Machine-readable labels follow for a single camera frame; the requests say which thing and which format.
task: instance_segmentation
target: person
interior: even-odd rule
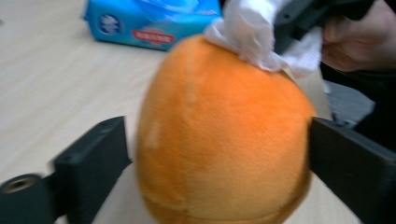
[[[358,90],[375,102],[354,130],[396,152],[395,1],[375,0],[360,21],[330,20],[323,29],[324,79]]]

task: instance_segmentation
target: light wood surface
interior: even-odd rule
[[[81,0],[0,0],[0,183],[50,174],[53,158],[93,125],[116,116],[127,118],[134,155],[139,107],[166,52],[94,41],[81,19],[84,7]],[[320,75],[299,83],[328,118]],[[139,197],[133,165],[94,223],[155,223]],[[287,223],[359,221],[315,178]]]

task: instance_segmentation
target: crumpled tissue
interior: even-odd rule
[[[223,18],[205,29],[209,42],[238,53],[243,61],[275,72],[290,71],[292,77],[313,74],[320,63],[321,28],[294,40],[280,55],[274,52],[274,22],[277,12],[291,0],[229,0]]]

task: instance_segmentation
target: orange plush toy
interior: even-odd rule
[[[266,72],[209,43],[183,40],[143,104],[135,166],[162,224],[282,223],[310,185],[315,116],[284,72]]]

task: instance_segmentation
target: blue packaging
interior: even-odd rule
[[[220,16],[216,0],[89,0],[84,19],[95,39],[169,50]]]

